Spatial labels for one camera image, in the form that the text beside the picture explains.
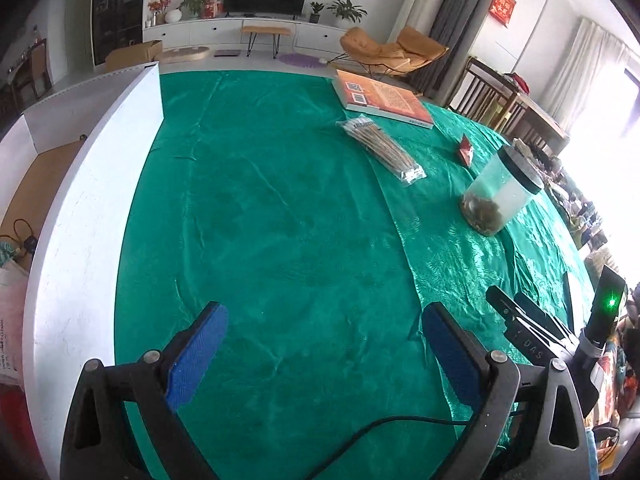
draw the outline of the transparent jar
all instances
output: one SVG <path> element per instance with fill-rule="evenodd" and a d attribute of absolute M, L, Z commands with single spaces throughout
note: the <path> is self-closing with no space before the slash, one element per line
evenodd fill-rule
<path fill-rule="evenodd" d="M 531 163 L 511 146 L 503 146 L 466 189 L 460 209 L 471 227 L 493 236 L 543 187 Z"/>

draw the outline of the dark cabinet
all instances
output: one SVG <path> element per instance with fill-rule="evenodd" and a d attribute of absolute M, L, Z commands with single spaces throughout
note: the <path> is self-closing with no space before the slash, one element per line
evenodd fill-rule
<path fill-rule="evenodd" d="M 116 48 L 142 43 L 143 12 L 143 0 L 92 1 L 94 64 Z"/>

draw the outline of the white vase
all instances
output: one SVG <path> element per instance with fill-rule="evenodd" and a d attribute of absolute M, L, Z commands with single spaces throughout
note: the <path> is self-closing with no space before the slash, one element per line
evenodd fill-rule
<path fill-rule="evenodd" d="M 352 22 L 351 20 L 347 20 L 345 18 L 335 18 L 335 26 L 341 28 L 342 30 L 349 30 L 350 28 L 357 27 L 357 24 Z"/>
<path fill-rule="evenodd" d="M 164 15 L 164 20 L 167 23 L 179 22 L 182 18 L 182 11 L 180 9 L 170 10 Z"/>

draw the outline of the purple rug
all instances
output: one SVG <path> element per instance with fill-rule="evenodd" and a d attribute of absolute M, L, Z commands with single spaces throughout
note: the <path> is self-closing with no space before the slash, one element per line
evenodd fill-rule
<path fill-rule="evenodd" d="M 278 60 L 293 66 L 299 66 L 301 68 L 321 68 L 325 65 L 320 63 L 320 60 L 315 56 L 307 56 L 306 54 L 282 54 L 278 56 Z"/>

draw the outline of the book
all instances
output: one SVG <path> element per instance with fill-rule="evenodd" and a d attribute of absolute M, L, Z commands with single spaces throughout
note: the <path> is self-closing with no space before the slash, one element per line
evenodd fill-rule
<path fill-rule="evenodd" d="M 411 91 L 350 72 L 336 72 L 334 89 L 347 110 L 433 128 L 431 114 Z"/>

